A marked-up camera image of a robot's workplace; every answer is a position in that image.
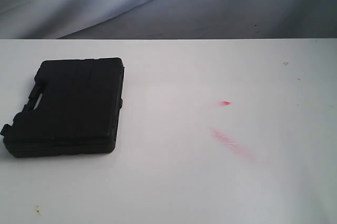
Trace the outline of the white backdrop cloth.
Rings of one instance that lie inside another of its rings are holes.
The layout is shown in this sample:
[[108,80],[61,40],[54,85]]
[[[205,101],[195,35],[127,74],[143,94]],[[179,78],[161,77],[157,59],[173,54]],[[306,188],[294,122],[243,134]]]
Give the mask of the white backdrop cloth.
[[1,0],[2,39],[336,37],[336,0]]

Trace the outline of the black plastic carry case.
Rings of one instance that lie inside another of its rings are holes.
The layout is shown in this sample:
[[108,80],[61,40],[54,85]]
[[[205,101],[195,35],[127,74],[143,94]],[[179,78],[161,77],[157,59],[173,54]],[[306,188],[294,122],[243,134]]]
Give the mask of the black plastic carry case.
[[110,153],[122,108],[120,58],[47,60],[21,112],[1,130],[16,158]]

